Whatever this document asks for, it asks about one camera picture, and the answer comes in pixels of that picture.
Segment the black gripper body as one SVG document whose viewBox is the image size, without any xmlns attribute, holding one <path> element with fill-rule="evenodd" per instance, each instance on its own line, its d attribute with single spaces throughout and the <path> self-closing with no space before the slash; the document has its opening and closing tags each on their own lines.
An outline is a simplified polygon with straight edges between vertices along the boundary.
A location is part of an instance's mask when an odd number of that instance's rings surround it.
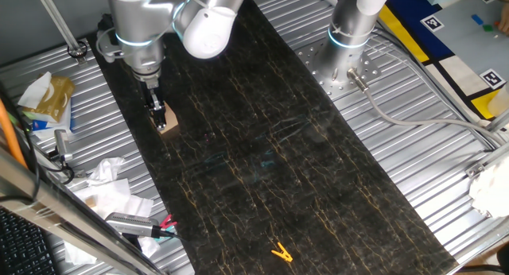
<svg viewBox="0 0 509 275">
<path fill-rule="evenodd" d="M 164 102 L 160 100 L 160 97 L 157 95 L 158 88 L 159 84 L 157 80 L 145 82 L 146 101 L 149 108 L 162 108 L 164 106 Z"/>
</svg>

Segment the bare human hand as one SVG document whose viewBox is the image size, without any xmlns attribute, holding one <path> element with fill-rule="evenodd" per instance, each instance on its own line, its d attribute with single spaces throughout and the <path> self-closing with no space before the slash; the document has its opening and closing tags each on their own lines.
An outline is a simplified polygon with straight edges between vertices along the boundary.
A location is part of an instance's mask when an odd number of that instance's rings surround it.
<svg viewBox="0 0 509 275">
<path fill-rule="evenodd" d="M 496 26 L 501 33 L 509 34 L 509 16 L 508 12 L 503 11 L 500 15 L 500 20 L 496 22 Z"/>
</svg>

